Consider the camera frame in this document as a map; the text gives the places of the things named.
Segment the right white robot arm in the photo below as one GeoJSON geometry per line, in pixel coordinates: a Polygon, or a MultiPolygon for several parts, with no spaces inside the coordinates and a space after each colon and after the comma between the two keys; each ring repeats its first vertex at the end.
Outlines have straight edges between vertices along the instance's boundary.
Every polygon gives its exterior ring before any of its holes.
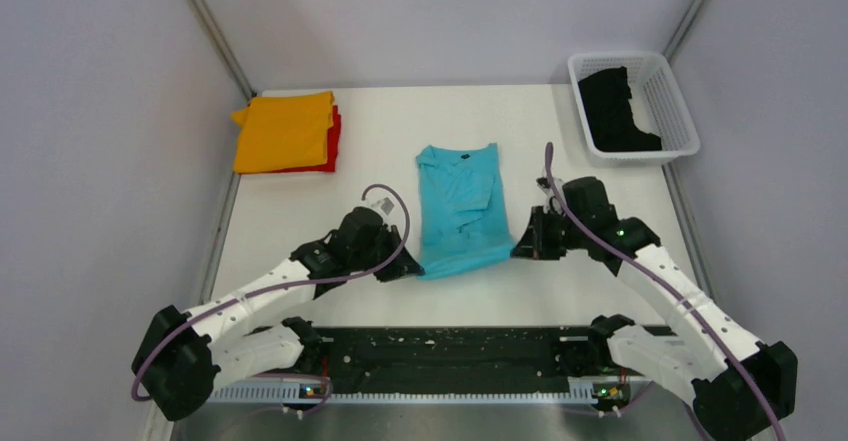
{"type": "Polygon", "coordinates": [[[783,342],[767,344],[739,325],[692,281],[642,220],[621,218],[596,177],[567,183],[540,177],[547,202],[534,206],[512,251],[515,258],[556,261],[583,251],[644,300],[676,336],[651,333],[631,318],[596,317],[567,362],[632,371],[674,394],[714,440],[749,440],[795,411],[798,358],[783,342]]]}

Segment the cyan t shirt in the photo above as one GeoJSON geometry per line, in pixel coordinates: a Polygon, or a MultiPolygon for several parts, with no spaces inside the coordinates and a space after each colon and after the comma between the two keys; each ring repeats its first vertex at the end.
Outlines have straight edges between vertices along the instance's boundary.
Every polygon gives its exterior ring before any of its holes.
{"type": "Polygon", "coordinates": [[[498,145],[476,150],[435,146],[416,156],[421,206],[422,280],[464,274],[507,261],[510,233],[498,145]],[[469,159],[461,159],[463,154],[469,159]]]}

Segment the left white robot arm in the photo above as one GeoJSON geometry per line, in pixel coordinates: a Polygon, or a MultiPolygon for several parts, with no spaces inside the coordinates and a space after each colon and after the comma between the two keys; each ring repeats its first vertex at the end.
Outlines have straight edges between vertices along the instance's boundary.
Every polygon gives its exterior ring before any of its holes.
{"type": "Polygon", "coordinates": [[[291,368],[315,376],[322,338],[286,311],[373,276],[390,282],[422,273],[406,250],[409,210],[391,192],[363,201],[324,237],[294,249],[256,280],[187,310],[169,305],[152,318],[132,360],[131,396],[150,401],[171,422],[202,407],[218,389],[291,368]]]}

